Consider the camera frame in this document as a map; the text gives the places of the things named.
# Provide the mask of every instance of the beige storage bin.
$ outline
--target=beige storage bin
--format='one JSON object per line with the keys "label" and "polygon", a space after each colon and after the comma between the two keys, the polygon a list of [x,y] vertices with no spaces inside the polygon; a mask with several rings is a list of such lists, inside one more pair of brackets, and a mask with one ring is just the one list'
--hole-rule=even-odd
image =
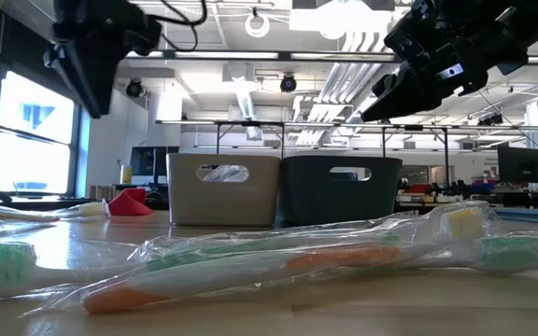
{"label": "beige storage bin", "polygon": [[[239,165],[244,182],[207,182],[204,165]],[[271,226],[275,220],[280,160],[244,155],[167,154],[172,223],[183,226]]]}

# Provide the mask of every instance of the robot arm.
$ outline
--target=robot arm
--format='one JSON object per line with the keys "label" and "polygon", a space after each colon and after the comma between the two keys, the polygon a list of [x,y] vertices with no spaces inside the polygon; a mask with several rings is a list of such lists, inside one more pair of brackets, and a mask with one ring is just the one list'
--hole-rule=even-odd
{"label": "robot arm", "polygon": [[538,41],[538,0],[415,0],[385,44],[404,59],[398,75],[374,86],[362,113],[374,121],[412,115],[487,85],[488,70],[508,75],[529,62]]}
{"label": "robot arm", "polygon": [[[62,76],[93,118],[109,113],[118,63],[130,51],[148,55],[162,36],[158,21],[193,27],[206,19],[183,21],[146,15],[127,0],[54,0],[56,44],[45,64]],[[364,121],[403,117],[431,110],[463,87],[475,92],[498,66],[508,75],[528,63],[527,48],[538,41],[538,0],[415,0],[391,30],[385,44],[404,62],[398,75],[373,87],[377,101]]]}
{"label": "robot arm", "polygon": [[162,26],[127,0],[55,0],[54,46],[45,65],[55,68],[95,119],[109,113],[118,63],[128,52],[149,55]]}

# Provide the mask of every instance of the plastic bag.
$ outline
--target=plastic bag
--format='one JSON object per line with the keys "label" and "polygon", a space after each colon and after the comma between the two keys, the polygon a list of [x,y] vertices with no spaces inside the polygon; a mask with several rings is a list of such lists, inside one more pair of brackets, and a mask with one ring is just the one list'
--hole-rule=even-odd
{"label": "plastic bag", "polygon": [[238,165],[221,165],[203,180],[206,182],[244,182],[248,180],[248,169]]}
{"label": "plastic bag", "polygon": [[145,267],[80,288],[37,311],[114,312],[350,272],[431,267],[495,274],[537,271],[538,232],[503,232],[500,224],[486,203],[466,202],[438,207],[422,217],[394,215],[277,232],[158,238],[131,256],[147,260]]}
{"label": "plastic bag", "polygon": [[55,211],[21,211],[0,206],[0,239],[22,232],[50,228],[64,219],[110,217],[105,200]]}
{"label": "plastic bag", "polygon": [[50,246],[0,241],[0,298],[59,291],[61,285],[82,286],[129,272],[144,264],[128,260],[135,245],[72,242],[65,258],[51,254]]}

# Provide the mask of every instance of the wall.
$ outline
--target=wall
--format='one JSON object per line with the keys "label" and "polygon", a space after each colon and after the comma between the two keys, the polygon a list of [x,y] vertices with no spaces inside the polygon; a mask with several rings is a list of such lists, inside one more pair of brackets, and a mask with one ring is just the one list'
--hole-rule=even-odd
{"label": "wall", "polygon": [[78,197],[88,195],[90,186],[119,183],[120,165],[130,164],[132,147],[178,146],[179,126],[155,124],[157,105],[154,95],[146,110],[114,90],[109,115],[82,122],[80,147],[87,155],[78,164],[85,168],[78,169]]}
{"label": "wall", "polygon": [[[180,138],[180,152],[215,154],[214,148],[194,148],[195,139],[199,146],[214,146],[216,144],[216,134],[214,133],[183,133]],[[262,146],[261,142],[247,142],[243,139],[243,133],[228,133],[221,138],[222,146]],[[265,140],[277,139],[270,130],[264,131]],[[280,157],[280,149],[230,149],[221,148],[221,154],[231,155],[270,155]],[[366,156],[380,157],[381,149],[375,151],[358,150],[286,150],[286,156],[293,155],[343,155],[343,156]],[[388,157],[403,160],[406,165],[445,165],[443,151],[439,152],[393,152],[388,151]],[[456,179],[463,179],[466,183],[472,181],[472,177],[482,176],[483,171],[490,170],[491,165],[497,165],[497,155],[495,153],[450,153],[449,164],[454,166]]]}

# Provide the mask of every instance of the table surface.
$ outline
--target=table surface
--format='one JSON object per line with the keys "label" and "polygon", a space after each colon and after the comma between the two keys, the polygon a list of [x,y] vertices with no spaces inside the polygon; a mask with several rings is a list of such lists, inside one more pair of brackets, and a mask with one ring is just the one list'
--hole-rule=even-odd
{"label": "table surface", "polygon": [[[168,222],[167,212],[156,212],[105,222],[62,222],[13,238],[36,244],[41,253],[47,251],[39,264],[54,267],[67,265],[73,241],[141,244],[168,232],[184,237],[226,231],[170,230]],[[507,225],[528,228],[521,223]],[[75,311],[18,318],[43,300],[39,296],[0,300],[0,335],[538,334],[538,273],[496,277],[461,270],[421,271],[162,303],[117,315]]]}

